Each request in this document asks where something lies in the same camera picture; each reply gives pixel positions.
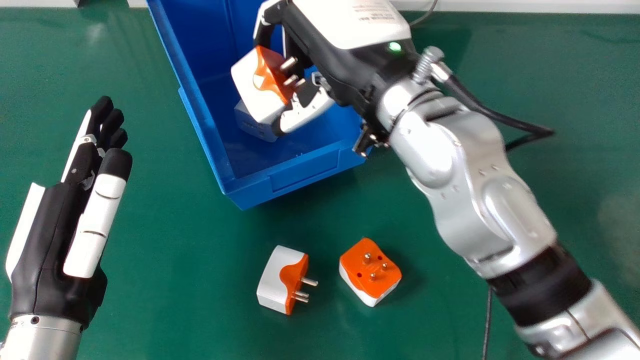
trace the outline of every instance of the green table surface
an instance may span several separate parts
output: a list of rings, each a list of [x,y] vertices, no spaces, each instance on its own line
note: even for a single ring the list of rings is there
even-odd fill
[[[640,322],[640,17],[437,13],[415,37],[487,105],[557,129],[509,159],[559,240]],[[479,359],[486,284],[440,239],[390,151],[239,211],[177,90],[146,10],[0,10],[0,249],[30,182],[59,180],[87,107],[107,94],[127,119],[134,170],[79,359]],[[362,236],[404,275],[375,308],[337,271]],[[290,317],[255,297],[278,244],[309,254],[319,281]],[[8,310],[6,279],[0,294]],[[532,359],[497,302],[489,355]]]

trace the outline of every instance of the black and white robotic hand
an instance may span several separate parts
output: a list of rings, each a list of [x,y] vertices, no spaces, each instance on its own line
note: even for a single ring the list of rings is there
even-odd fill
[[[269,49],[276,25],[284,55]],[[416,51],[387,0],[268,0],[253,37],[232,77],[257,126],[283,136],[333,103],[352,106],[363,118],[354,151],[383,145],[398,155],[444,242],[491,286],[534,355],[640,359],[640,332],[560,246],[506,157],[552,130],[483,106],[439,49]],[[494,122],[528,135],[505,144]]]
[[[11,326],[1,360],[73,360],[102,305],[100,267],[131,173],[124,117],[109,97],[84,116],[60,182],[31,184],[6,259]]]

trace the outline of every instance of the black palm of robotic hand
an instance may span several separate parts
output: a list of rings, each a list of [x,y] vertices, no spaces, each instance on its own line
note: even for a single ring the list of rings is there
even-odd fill
[[[122,112],[101,97],[84,117],[61,181],[32,184],[7,258],[10,319],[71,320],[86,329],[102,305],[102,251],[131,172]]]

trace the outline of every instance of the orange plastic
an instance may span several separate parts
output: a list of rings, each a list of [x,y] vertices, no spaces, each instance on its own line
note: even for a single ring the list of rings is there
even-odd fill
[[[365,259],[367,253],[371,255],[368,262]],[[383,269],[384,263],[387,264],[386,269]],[[396,264],[369,238],[362,238],[347,250],[340,257],[340,264],[356,289],[376,299],[402,279],[402,273]]]
[[[261,91],[272,91],[280,97],[285,105],[288,104],[293,97],[294,89],[292,86],[284,85],[287,76],[280,72],[284,58],[275,51],[260,45],[255,47],[255,52],[258,55],[258,68],[255,69],[255,75],[264,78],[261,86],[255,88]]]
[[[284,304],[287,315],[291,315],[293,305],[296,303],[294,293],[300,290],[302,285],[300,279],[307,274],[308,267],[309,256],[305,254],[298,263],[287,265],[280,271],[280,281],[287,287],[287,302]]]

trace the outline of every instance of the blue plastic bin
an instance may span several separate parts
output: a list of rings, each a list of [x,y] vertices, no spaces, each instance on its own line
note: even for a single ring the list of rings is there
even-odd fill
[[[252,48],[261,0],[148,0],[180,97],[220,189],[241,209],[274,199],[364,159],[351,148],[360,117],[334,106],[294,133],[268,143],[240,130],[231,65]],[[273,47],[282,49],[282,34]]]

